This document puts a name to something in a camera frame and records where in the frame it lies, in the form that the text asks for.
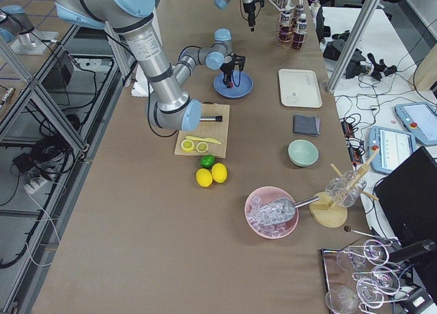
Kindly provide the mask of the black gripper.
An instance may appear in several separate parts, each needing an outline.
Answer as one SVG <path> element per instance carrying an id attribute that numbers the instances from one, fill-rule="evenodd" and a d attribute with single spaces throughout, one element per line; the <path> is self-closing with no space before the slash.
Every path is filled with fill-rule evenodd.
<path id="1" fill-rule="evenodd" d="M 238 66 L 238 70 L 243 71 L 245 61 L 246 57 L 243 55 L 231 54 L 226 56 L 224 64 L 220 67 L 220 71 L 223 73 L 223 84 L 226 88 L 230 83 L 233 83 L 235 67 Z"/>
<path id="2" fill-rule="evenodd" d="M 255 19 L 257 14 L 255 13 L 256 4 L 259 4 L 260 8 L 264 7 L 265 0 L 242 0 L 244 12 L 247 15 L 247 22 L 252 32 L 255 31 Z"/>

